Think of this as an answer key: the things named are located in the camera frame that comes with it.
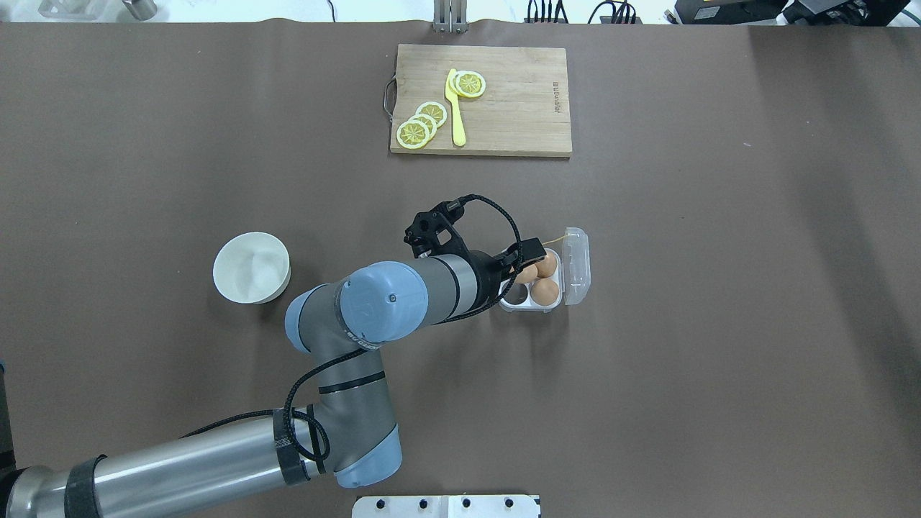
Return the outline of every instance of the wooden cutting board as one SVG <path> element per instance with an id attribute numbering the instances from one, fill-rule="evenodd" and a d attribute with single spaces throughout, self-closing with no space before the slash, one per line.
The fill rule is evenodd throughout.
<path id="1" fill-rule="evenodd" d="M 454 146 L 451 139 L 451 105 L 445 99 L 445 79 L 451 68 L 473 70 L 486 79 L 483 96 L 460 99 L 467 132 L 464 147 Z M 396 84 L 391 128 L 394 153 L 572 156 L 565 49 L 401 44 Z M 429 100 L 445 105 L 448 120 L 425 147 L 401 147 L 397 127 Z"/>

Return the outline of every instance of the blue joint cap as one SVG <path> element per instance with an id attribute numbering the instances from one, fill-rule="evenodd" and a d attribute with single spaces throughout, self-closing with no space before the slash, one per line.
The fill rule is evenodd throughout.
<path id="1" fill-rule="evenodd" d="M 396 425 L 370 452 L 365 453 L 346 469 L 337 471 L 336 482 L 343 488 L 370 486 L 396 473 L 400 469 L 400 464 L 400 426 Z"/>
<path id="2" fill-rule="evenodd" d="M 410 266 L 385 261 L 345 280 L 339 295 L 343 321 L 372 343 L 392 342 L 415 331 L 428 311 L 428 289 Z"/>
<path id="3" fill-rule="evenodd" d="M 300 337 L 300 314 L 304 311 L 304 304 L 307 303 L 307 298 L 312 295 L 314 291 L 324 286 L 326 285 L 320 284 L 307 293 L 301 293 L 291 302 L 287 312 L 285 312 L 285 334 L 288 340 L 291 340 L 291 345 L 300 352 L 310 354 L 310 349 L 304 345 L 304 340 Z"/>

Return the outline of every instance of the white mounting plate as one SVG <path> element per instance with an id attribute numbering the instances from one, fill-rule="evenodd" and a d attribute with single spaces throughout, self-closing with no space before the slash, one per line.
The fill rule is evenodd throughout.
<path id="1" fill-rule="evenodd" d="M 541 518 L 538 495 L 419 495 L 361 497 L 352 518 Z"/>

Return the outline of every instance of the egg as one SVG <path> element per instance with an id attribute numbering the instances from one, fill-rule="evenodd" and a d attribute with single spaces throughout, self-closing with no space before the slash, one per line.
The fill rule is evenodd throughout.
<path id="1" fill-rule="evenodd" d="M 560 287 L 549 278 L 538 279 L 530 287 L 530 297 L 542 306 L 550 306 L 560 296 Z"/>
<path id="2" fill-rule="evenodd" d="M 530 265 L 521 270 L 521 273 L 515 277 L 515 284 L 528 284 L 537 278 L 537 266 Z"/>
<path id="3" fill-rule="evenodd" d="M 547 251 L 547 255 L 543 258 L 543 261 L 539 261 L 535 265 L 537 266 L 537 277 L 547 278 L 556 271 L 556 255 L 554 255 L 553 252 Z"/>

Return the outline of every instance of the white bracket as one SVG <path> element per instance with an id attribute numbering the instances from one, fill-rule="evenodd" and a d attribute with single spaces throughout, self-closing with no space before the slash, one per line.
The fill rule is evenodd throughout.
<path id="1" fill-rule="evenodd" d="M 435 32 L 467 32 L 467 0 L 435 0 Z"/>
<path id="2" fill-rule="evenodd" d="M 361 497 L 352 518 L 541 518 L 537 495 Z"/>

